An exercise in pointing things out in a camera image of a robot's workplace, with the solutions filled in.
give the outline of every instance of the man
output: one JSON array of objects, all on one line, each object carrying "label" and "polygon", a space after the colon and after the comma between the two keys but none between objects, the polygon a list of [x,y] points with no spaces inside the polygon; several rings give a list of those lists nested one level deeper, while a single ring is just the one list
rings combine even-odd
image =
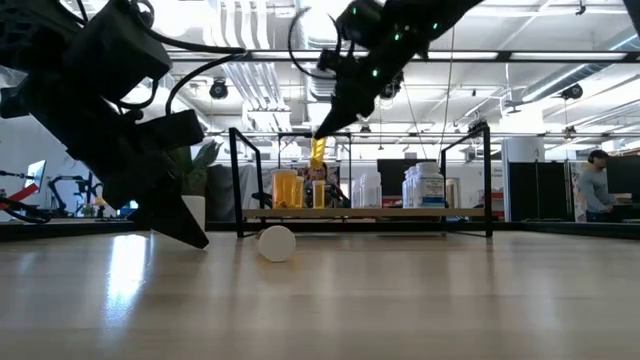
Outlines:
[{"label": "man", "polygon": [[589,166],[580,175],[578,187],[587,202],[587,222],[616,222],[613,205],[616,203],[607,186],[607,159],[609,154],[594,150],[589,155]]}]

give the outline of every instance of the wooden tabletop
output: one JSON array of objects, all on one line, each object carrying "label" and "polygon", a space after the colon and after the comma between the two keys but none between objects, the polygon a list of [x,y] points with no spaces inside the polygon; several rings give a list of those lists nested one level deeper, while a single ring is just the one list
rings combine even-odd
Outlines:
[{"label": "wooden tabletop", "polygon": [[484,209],[245,209],[247,218],[484,216]]}]

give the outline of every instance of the white pot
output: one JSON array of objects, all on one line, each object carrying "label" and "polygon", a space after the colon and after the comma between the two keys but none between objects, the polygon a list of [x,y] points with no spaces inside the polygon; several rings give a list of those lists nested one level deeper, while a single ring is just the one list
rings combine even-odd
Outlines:
[{"label": "white pot", "polygon": [[207,203],[204,199],[204,196],[184,195],[182,196],[182,200],[189,208],[189,211],[191,211],[191,215],[193,215],[193,218],[196,219],[202,231],[204,231],[207,208]]}]

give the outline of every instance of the red object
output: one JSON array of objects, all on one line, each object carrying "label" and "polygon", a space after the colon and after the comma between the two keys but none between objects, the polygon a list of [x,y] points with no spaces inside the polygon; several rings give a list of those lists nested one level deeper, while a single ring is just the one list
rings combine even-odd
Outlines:
[{"label": "red object", "polygon": [[[28,198],[29,196],[33,195],[35,192],[38,191],[38,185],[36,184],[31,184],[29,186],[27,186],[26,188],[18,191],[17,193],[9,196],[9,200],[13,200],[13,201],[22,201],[26,198]],[[0,211],[7,209],[9,206],[7,204],[0,204]]]}]

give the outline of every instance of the ceiling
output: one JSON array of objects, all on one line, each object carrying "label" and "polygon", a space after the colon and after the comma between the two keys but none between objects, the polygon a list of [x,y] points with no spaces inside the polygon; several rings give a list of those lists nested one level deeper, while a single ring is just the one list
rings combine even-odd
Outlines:
[{"label": "ceiling", "polygon": [[[83,0],[89,13],[95,13],[105,0]],[[68,5],[76,9],[74,1]],[[299,6],[312,6],[313,10],[301,21],[301,29],[295,34],[296,48],[310,48],[302,39],[323,39],[331,43],[335,37],[325,13],[338,15],[344,9],[346,0],[152,0],[161,19],[156,29],[167,35],[174,35],[185,41],[203,43],[212,41],[212,33],[222,30],[221,41],[229,39],[229,9],[235,7],[234,37],[239,45],[259,47],[268,45],[271,49],[286,50],[286,38],[291,16]],[[216,12],[216,3],[220,12]],[[585,0],[586,12],[576,15],[578,0],[485,0],[470,11],[456,26],[431,45],[435,50],[608,50],[620,39],[633,36],[634,30],[622,0]],[[266,31],[259,30],[260,8],[266,5]],[[250,19],[242,24],[243,19]],[[245,37],[243,31],[251,33]],[[198,58],[198,54],[187,54]],[[171,75],[175,80],[201,66],[204,61],[176,61]],[[309,82],[291,63],[232,65],[233,68],[216,68],[208,71],[182,90],[182,100],[189,107],[196,108],[212,130],[224,130],[235,126],[244,132],[277,130],[310,130],[322,121],[329,105],[317,102],[308,90]],[[371,129],[384,132],[407,132],[418,128],[425,137],[461,130],[477,118],[485,118],[500,129],[503,118],[510,117],[509,108],[501,106],[504,100],[517,98],[527,87],[539,83],[553,72],[563,69],[562,64],[464,64],[464,63],[411,63],[405,69],[403,90],[391,102],[381,102],[370,119],[354,125],[351,130],[359,131],[363,122]],[[270,111],[277,110],[278,121],[271,113],[252,115],[255,106],[247,100],[246,87],[230,78],[230,72],[244,74],[244,81],[251,81],[261,90],[260,101],[270,103]],[[615,65],[583,81],[582,99],[565,103],[559,98],[545,98],[531,105],[520,107],[518,114],[522,120],[519,132],[562,131],[566,124],[585,122],[595,116],[606,114],[612,109],[637,100],[640,82],[635,81],[640,69],[634,65]],[[267,87],[277,87],[281,100],[274,104],[265,100]],[[227,78],[229,96],[224,100],[214,100],[209,95],[213,79]],[[583,130],[598,132],[620,129],[622,125],[640,120],[640,107],[631,105],[620,116],[610,116],[594,121]],[[631,131],[635,128],[622,128]]]}]

